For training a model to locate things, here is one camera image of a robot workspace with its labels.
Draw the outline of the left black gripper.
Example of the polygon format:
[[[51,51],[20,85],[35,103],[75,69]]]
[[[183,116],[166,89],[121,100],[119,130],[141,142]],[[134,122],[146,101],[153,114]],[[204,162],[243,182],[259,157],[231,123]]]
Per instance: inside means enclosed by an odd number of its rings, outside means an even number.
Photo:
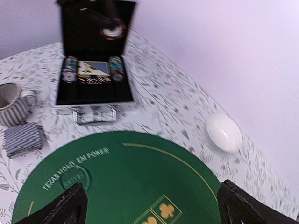
[[[62,21],[71,25],[125,26],[121,18],[123,0],[57,0]]]

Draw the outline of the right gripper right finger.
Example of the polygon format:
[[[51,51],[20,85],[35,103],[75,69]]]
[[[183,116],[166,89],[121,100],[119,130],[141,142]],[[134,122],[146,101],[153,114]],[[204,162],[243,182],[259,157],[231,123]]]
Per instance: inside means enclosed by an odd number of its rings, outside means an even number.
[[[297,221],[259,202],[230,180],[217,192],[222,224],[295,224]]]

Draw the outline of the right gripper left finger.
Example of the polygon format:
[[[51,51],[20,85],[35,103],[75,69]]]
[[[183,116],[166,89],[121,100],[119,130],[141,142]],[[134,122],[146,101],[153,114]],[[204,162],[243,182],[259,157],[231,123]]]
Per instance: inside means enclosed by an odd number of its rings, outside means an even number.
[[[76,183],[51,203],[18,221],[18,224],[85,224],[88,198]]]

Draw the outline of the clear acrylic dealer button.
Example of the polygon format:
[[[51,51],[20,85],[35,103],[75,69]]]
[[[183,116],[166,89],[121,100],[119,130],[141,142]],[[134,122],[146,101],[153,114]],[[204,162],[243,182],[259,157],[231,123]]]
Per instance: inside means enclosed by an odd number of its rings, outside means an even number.
[[[60,176],[59,181],[64,190],[67,190],[76,183],[81,183],[83,189],[87,192],[91,184],[91,177],[85,168],[75,165],[63,173]]]

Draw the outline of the red chip stack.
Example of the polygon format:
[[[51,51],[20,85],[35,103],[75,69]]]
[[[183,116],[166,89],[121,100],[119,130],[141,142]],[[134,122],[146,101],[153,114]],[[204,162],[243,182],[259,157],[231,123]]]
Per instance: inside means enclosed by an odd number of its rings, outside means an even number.
[[[104,39],[110,40],[110,41],[123,38],[125,33],[126,33],[126,25],[125,24],[120,24],[120,25],[116,26],[116,28],[113,30],[110,30],[110,29],[100,30],[100,34],[102,35],[102,37]]]

